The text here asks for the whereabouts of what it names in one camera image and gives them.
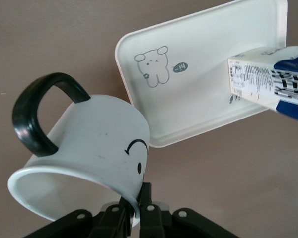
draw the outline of tray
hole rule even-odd
[[[286,45],[287,0],[235,0],[129,33],[115,59],[150,146],[164,147],[266,108],[233,96],[227,59]]]

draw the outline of white and blue carton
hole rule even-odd
[[[228,67],[233,94],[298,120],[298,46],[256,48]]]

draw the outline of cartoon bear illustration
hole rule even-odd
[[[134,57],[138,70],[147,81],[149,87],[154,88],[158,84],[165,84],[170,78],[168,66],[167,46],[157,50],[151,50]]]

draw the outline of mug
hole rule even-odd
[[[73,103],[46,136],[37,110],[53,86]],[[31,83],[12,113],[14,130],[33,153],[8,180],[11,195],[54,221],[77,209],[97,214],[105,203],[126,199],[139,222],[137,202],[146,168],[150,131],[131,104],[107,95],[89,96],[69,75],[52,73]]]

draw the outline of screw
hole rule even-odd
[[[149,206],[147,207],[147,211],[152,212],[152,211],[154,211],[154,210],[155,210],[155,207],[152,206],[152,205],[149,205]]]
[[[113,207],[113,208],[111,209],[111,211],[112,211],[112,212],[118,212],[118,211],[119,211],[119,207]]]
[[[179,211],[178,213],[179,217],[187,217],[188,214],[185,211]]]
[[[84,213],[82,213],[77,216],[77,219],[83,219],[84,217],[86,217],[86,215]]]

